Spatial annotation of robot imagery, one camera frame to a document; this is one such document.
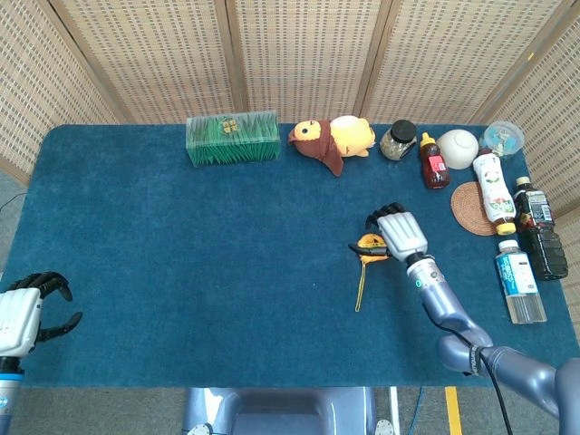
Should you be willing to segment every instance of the woven screen panel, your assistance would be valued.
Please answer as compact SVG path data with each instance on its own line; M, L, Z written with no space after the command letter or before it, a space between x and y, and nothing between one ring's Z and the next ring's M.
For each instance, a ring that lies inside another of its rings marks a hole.
M364 114L468 122L558 4L402 0Z
M136 122L234 110L213 0L59 0Z
M352 114L380 3L236 1L250 110L282 122Z
M576 213L576 217L565 225L556 226L556 231L562 238L568 260L569 275L562 280L562 285L576 337L580 342L580 213Z
M534 184L553 209L580 204L580 17L494 114L526 135Z
M53 127L117 122L36 2L0 2L0 57L0 155L18 172Z

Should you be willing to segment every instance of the black bottle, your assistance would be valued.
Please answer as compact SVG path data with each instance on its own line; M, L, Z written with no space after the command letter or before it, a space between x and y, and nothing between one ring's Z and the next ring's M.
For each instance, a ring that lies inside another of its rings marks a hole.
M528 177L516 180L516 227L519 244L527 252L536 279L568 276L568 263L560 236L554 232L552 210L546 194L533 188Z

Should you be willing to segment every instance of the white robotic hand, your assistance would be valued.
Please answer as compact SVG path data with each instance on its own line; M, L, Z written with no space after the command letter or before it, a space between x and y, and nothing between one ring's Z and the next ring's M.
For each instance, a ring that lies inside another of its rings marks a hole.
M416 256L425 256L427 253L427 239L419 228L415 217L406 211L401 204L393 202L374 211L366 218L366 228L369 229L372 225L376 225L381 231L387 249L379 252L380 250L377 248L369 250L349 245L357 254L384 256L386 252L399 261L409 261Z
M0 294L0 357L23 358L36 343L65 335L81 321L79 312L62 326L40 329L44 298L54 290L72 301L68 281L56 272L30 275Z

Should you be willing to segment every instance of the green grass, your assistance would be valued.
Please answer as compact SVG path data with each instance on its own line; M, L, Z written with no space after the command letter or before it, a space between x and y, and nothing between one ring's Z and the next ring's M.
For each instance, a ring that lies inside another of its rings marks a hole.
M223 123L231 121L237 130L226 132ZM280 134L276 113L255 111L188 118L186 150L195 167L277 159Z

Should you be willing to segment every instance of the yellow floor tape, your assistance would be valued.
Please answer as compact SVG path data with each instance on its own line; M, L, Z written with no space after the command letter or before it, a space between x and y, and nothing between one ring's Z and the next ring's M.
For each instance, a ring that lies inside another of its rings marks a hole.
M445 401L447 402L447 415L449 416L449 434L461 435L461 418L459 416L459 403L457 402L457 388L445 387Z

